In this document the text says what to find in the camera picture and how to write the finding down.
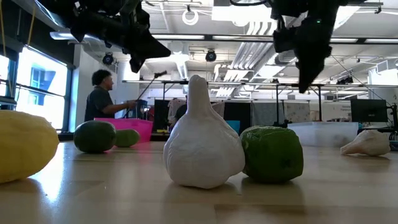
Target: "black partition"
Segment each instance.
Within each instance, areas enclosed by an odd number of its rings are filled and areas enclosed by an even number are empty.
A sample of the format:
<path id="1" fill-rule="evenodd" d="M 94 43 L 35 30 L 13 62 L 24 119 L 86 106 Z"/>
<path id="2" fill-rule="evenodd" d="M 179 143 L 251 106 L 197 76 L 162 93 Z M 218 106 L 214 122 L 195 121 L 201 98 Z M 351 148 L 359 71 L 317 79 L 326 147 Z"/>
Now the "black partition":
<path id="1" fill-rule="evenodd" d="M 156 132 L 158 129 L 167 129 L 169 102 L 169 100 L 155 100 L 155 119 L 152 132 Z"/>
<path id="2" fill-rule="evenodd" d="M 250 103 L 225 103 L 224 119 L 226 121 L 240 121 L 239 134 L 251 127 Z"/>

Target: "dark shirt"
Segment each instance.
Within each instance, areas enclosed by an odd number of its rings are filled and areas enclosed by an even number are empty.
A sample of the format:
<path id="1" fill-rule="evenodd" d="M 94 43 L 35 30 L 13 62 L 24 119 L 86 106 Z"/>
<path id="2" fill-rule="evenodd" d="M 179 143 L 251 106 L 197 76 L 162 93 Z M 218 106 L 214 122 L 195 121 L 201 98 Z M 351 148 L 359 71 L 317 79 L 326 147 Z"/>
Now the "dark shirt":
<path id="1" fill-rule="evenodd" d="M 188 109 L 187 104 L 184 104 L 178 108 L 174 116 L 176 122 L 187 112 L 187 109 Z"/>
<path id="2" fill-rule="evenodd" d="M 94 118 L 114 118 L 114 114 L 104 114 L 102 110 L 113 105 L 109 92 L 99 86 L 87 96 L 85 121 L 92 121 Z"/>

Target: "white ceramic vegetable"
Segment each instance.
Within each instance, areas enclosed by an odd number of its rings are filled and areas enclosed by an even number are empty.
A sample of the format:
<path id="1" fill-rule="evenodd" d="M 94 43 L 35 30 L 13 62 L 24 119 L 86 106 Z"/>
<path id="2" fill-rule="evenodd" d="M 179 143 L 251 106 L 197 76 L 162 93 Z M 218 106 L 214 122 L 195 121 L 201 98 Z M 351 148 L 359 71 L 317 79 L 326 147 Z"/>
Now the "white ceramic vegetable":
<path id="1" fill-rule="evenodd" d="M 376 130 L 361 132 L 353 142 L 341 148 L 342 155 L 365 154 L 368 156 L 381 156 L 390 151 L 388 137 Z"/>
<path id="2" fill-rule="evenodd" d="M 244 168 L 238 134 L 210 104 L 206 80 L 189 80 L 188 110 L 164 146 L 164 162 L 177 184 L 203 189 L 224 184 Z"/>

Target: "computer monitor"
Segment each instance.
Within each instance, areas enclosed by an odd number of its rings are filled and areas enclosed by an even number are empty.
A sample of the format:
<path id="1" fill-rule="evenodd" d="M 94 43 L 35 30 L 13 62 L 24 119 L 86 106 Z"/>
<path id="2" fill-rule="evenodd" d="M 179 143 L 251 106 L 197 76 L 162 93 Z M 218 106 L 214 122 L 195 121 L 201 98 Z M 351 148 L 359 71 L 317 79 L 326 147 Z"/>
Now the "computer monitor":
<path id="1" fill-rule="evenodd" d="M 353 122 L 388 122 L 385 100 L 351 100 Z"/>

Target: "table surface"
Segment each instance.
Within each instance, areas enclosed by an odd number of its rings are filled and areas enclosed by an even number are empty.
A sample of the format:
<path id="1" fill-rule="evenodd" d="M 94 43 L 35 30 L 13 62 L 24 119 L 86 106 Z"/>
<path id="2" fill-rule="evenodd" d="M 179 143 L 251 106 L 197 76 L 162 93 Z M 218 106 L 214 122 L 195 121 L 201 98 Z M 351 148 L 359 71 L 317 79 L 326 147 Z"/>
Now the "table surface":
<path id="1" fill-rule="evenodd" d="M 44 170 L 0 185 L 0 223 L 398 222 L 396 153 L 341 156 L 306 147 L 303 175 L 288 184 L 256 184 L 240 173 L 200 190 L 170 180 L 163 145 L 89 155 L 61 143 Z"/>

